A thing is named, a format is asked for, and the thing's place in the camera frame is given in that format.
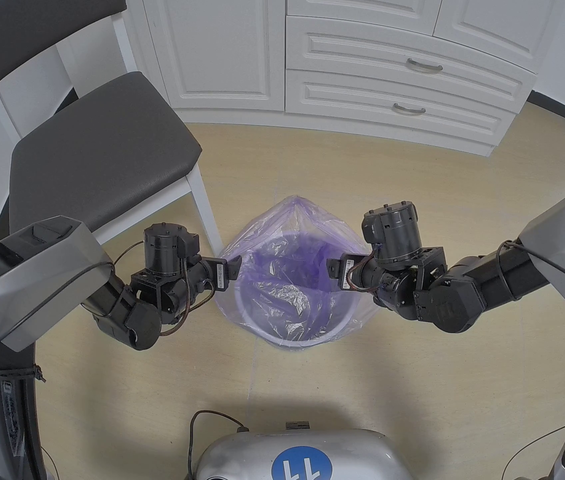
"floor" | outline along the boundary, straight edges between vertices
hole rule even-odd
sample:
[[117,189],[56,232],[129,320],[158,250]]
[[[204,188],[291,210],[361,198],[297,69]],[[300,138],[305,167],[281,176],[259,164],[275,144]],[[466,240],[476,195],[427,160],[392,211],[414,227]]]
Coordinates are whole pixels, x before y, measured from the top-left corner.
[[[224,243],[299,194],[360,233],[363,213],[397,200],[418,208],[423,244],[453,263],[493,251],[565,197],[565,120],[527,104],[490,158],[385,139],[238,125],[190,126]],[[200,232],[183,198],[107,243],[112,257],[152,222]],[[203,252],[209,248],[201,238]],[[118,264],[125,280],[142,248]],[[551,287],[447,335],[379,311],[342,340],[290,353],[230,324],[212,302],[143,353],[73,311],[38,342],[42,442],[63,480],[179,479],[188,424],[208,408],[253,431],[288,420],[389,436],[421,480],[500,478],[532,439],[565,424],[565,301]],[[197,423],[194,455],[235,427]],[[515,459],[506,478],[549,473],[561,431]]]

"metal handle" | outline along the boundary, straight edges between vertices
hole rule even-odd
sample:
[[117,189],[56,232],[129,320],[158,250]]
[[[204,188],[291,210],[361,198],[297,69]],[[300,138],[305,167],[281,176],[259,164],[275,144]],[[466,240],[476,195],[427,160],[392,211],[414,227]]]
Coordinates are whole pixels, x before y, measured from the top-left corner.
[[427,110],[425,110],[424,108],[405,108],[398,103],[394,103],[393,109],[396,112],[405,112],[407,114],[424,114],[425,112],[427,112]]
[[443,70],[442,66],[432,66],[431,64],[423,64],[422,62],[417,62],[412,58],[407,59],[407,67],[424,69],[427,71],[436,71],[436,72]]

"purple plastic bag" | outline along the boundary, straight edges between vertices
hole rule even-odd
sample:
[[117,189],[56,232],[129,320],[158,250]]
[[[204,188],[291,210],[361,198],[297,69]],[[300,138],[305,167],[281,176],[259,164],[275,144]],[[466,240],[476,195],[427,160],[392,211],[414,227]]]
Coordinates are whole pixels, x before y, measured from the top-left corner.
[[287,197],[251,221],[223,251],[242,255],[238,280],[216,293],[230,321],[288,349],[337,340],[377,310],[372,297],[338,289],[327,258],[367,254],[342,220],[300,196]]

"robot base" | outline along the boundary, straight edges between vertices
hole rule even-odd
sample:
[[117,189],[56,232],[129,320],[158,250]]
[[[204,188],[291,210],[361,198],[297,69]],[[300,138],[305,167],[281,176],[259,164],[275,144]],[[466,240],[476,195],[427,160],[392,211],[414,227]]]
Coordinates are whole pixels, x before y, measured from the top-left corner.
[[391,441],[371,430],[242,432],[202,454],[196,480],[415,480]]

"gray chair seat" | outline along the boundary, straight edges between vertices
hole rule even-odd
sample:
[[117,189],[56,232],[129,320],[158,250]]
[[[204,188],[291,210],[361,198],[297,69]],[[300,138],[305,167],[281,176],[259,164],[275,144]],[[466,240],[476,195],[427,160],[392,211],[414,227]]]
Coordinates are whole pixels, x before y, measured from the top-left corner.
[[183,178],[201,148],[139,72],[83,96],[14,148],[11,232],[65,215],[95,231]]

